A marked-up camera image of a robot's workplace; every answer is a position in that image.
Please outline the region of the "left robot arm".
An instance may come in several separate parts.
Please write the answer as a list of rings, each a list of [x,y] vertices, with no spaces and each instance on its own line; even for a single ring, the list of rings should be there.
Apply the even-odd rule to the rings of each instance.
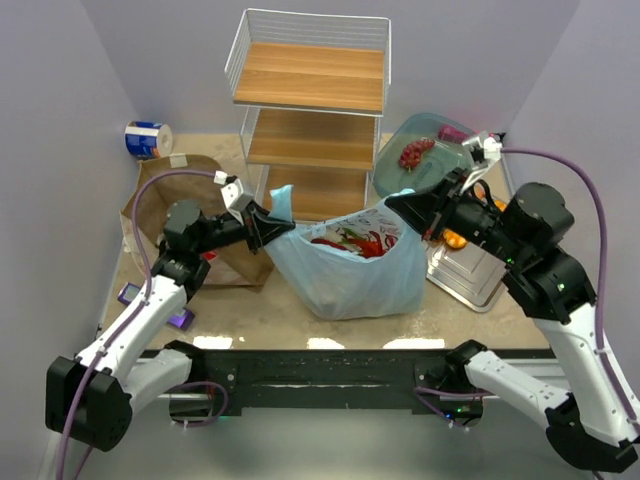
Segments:
[[[168,210],[160,255],[139,294],[97,340],[74,358],[56,358],[46,374],[45,425],[107,452],[133,417],[165,391],[185,383],[197,348],[174,342],[153,360],[136,363],[160,328],[203,285],[207,252],[245,243],[253,252],[293,230],[255,202],[238,214],[207,217],[193,200]]]

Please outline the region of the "red toy lobster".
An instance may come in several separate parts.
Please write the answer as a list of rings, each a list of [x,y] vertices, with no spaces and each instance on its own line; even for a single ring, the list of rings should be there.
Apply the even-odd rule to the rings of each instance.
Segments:
[[[317,234],[311,238],[310,242],[348,252],[364,259],[371,259],[382,257],[388,253],[398,242],[398,236],[378,233],[373,230],[360,234],[352,229],[340,227],[337,230],[328,230],[324,234]]]

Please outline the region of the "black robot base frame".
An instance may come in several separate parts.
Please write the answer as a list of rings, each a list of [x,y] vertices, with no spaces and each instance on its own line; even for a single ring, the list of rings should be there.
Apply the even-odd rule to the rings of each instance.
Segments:
[[[246,409],[408,410],[424,415],[415,391],[427,399],[446,393],[473,397],[477,391],[465,364],[485,345],[475,340],[454,349],[427,350],[204,350],[174,340],[168,348],[193,361],[188,383],[220,384],[213,397],[226,416]]]

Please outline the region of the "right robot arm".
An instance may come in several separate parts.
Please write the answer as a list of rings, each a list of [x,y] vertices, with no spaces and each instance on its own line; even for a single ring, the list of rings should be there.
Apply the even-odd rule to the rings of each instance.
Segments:
[[[461,169],[385,205],[425,239],[444,230],[505,264],[503,284],[546,338],[568,389],[535,379],[468,340],[445,357],[447,381],[493,394],[535,421],[574,468],[622,473],[638,459],[639,399],[596,319],[597,297],[578,260],[559,245],[574,223],[553,187],[527,183],[505,209],[479,198]]]

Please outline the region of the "light blue plastic bag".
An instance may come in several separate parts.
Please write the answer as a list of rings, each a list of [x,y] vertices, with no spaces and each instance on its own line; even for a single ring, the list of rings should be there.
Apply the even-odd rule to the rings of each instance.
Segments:
[[[398,236],[384,256],[364,259],[310,242],[346,227]],[[412,313],[420,309],[426,283],[422,239],[381,199],[373,206],[327,221],[298,224],[266,246],[266,252],[300,300],[324,320]]]

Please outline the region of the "brown paper grocery bag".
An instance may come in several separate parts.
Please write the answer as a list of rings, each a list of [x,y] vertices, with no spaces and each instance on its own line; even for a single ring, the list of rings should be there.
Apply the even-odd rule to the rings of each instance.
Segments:
[[[178,169],[213,173],[221,168],[215,159],[198,154],[171,154],[141,161],[137,189],[151,178]],[[155,181],[140,201],[131,197],[120,211],[120,222],[131,258],[144,270],[141,252],[153,262],[158,257],[159,243],[169,208],[176,202],[192,199],[207,216],[224,211],[220,186],[204,176],[175,175]],[[215,286],[260,286],[273,271],[269,256],[261,251],[252,254],[244,242],[206,252],[210,270],[204,283]]]

